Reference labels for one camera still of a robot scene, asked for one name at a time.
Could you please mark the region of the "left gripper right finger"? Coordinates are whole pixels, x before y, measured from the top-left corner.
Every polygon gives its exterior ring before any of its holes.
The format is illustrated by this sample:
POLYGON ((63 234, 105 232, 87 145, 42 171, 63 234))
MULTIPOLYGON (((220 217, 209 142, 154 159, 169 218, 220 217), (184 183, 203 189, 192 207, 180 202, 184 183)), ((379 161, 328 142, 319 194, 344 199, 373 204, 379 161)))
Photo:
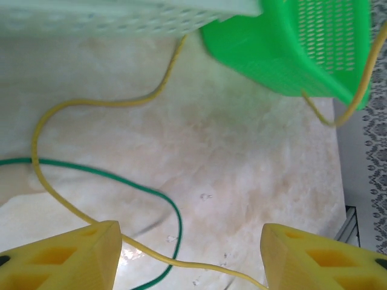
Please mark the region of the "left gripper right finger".
POLYGON ((387 290, 387 256, 281 224, 265 224, 269 290, 387 290))

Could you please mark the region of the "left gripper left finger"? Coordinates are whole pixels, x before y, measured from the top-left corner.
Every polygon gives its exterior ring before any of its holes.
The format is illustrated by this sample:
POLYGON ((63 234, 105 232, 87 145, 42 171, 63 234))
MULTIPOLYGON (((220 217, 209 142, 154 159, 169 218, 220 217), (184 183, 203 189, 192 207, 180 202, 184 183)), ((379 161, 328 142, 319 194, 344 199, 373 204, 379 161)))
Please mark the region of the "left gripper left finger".
POLYGON ((122 250, 103 221, 0 253, 0 290, 112 290, 122 250))

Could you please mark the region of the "bright green plastic basket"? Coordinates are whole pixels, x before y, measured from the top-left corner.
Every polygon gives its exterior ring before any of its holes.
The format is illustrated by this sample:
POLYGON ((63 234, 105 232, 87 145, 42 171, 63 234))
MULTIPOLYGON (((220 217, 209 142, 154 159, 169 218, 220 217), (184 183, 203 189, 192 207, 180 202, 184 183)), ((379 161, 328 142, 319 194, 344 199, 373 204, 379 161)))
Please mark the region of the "bright green plastic basket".
POLYGON ((282 95, 333 97, 348 105, 371 46, 369 0, 261 0, 257 17, 201 29, 220 63, 282 95))

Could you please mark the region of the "pale mint plastic basket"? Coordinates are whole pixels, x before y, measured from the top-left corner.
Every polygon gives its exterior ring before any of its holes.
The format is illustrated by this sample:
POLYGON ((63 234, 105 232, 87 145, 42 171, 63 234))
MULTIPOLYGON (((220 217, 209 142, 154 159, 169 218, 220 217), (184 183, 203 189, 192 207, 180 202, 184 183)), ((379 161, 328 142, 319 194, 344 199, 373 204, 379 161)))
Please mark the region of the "pale mint plastic basket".
POLYGON ((0 0, 0 37, 183 36, 260 0, 0 0))

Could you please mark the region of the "aluminium side rail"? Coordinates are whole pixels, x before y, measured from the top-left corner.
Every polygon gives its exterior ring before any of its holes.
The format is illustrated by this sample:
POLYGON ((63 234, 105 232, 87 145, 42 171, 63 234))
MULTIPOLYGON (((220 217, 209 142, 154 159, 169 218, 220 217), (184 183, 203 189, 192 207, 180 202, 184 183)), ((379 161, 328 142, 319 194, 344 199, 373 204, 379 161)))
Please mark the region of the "aluminium side rail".
POLYGON ((356 207, 345 206, 346 219, 334 237, 334 240, 343 242, 355 247, 360 247, 359 225, 356 207))

